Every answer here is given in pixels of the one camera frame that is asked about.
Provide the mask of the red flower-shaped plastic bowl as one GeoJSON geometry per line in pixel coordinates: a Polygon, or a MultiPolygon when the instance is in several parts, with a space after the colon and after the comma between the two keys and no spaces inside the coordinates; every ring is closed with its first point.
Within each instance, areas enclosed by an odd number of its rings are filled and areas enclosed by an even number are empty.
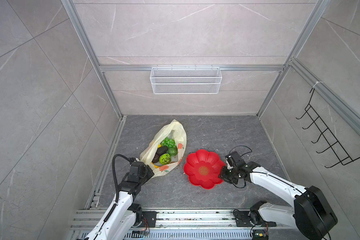
{"type": "Polygon", "coordinates": [[[198,150],[187,156],[184,172],[193,186],[210,190],[223,183],[219,175],[224,166],[225,163],[217,153],[198,150]]]}

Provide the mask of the cream plastic shopping bag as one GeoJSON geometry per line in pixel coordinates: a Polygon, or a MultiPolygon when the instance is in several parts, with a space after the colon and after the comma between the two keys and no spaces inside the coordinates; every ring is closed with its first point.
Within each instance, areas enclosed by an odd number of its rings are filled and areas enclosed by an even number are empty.
{"type": "Polygon", "coordinates": [[[140,154],[140,161],[161,177],[176,168],[182,161],[187,146],[187,135],[177,120],[165,125],[155,135],[149,146],[140,154]]]}

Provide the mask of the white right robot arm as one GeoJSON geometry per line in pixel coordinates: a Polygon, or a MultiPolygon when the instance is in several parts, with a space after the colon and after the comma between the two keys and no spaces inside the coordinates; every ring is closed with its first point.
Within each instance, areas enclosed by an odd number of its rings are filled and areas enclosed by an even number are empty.
{"type": "Polygon", "coordinates": [[[236,151],[226,155],[227,165],[220,179],[235,186],[240,179],[272,192],[287,203],[280,206],[259,201],[250,208],[248,219],[253,227],[279,223],[298,229],[309,240],[330,240],[330,230],[338,223],[323,192],[289,182],[255,162],[246,163],[236,151]]]}

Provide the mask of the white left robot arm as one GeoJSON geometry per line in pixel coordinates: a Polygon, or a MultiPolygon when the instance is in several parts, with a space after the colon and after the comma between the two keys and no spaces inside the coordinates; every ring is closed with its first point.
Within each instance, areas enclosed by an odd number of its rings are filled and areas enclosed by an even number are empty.
{"type": "Polygon", "coordinates": [[[86,240],[122,240],[133,226],[143,221],[142,207],[134,200],[142,186],[154,176],[152,169],[143,162],[130,164],[130,170],[118,183],[116,164],[112,166],[116,193],[107,211],[87,234],[86,240]]]}

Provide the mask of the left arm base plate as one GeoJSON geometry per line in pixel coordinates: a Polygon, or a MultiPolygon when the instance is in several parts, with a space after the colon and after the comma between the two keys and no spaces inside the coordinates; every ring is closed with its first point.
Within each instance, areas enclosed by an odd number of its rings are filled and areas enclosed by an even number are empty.
{"type": "Polygon", "coordinates": [[[141,221],[138,227],[154,228],[156,226],[157,214],[158,212],[156,211],[143,211],[141,216],[141,221]]]}

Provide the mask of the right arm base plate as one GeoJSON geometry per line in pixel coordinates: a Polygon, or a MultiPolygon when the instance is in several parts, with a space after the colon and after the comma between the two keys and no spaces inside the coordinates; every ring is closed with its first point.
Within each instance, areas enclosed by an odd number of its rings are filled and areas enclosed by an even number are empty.
{"type": "Polygon", "coordinates": [[[237,227],[276,227],[275,222],[266,222],[257,211],[233,210],[237,227]]]}

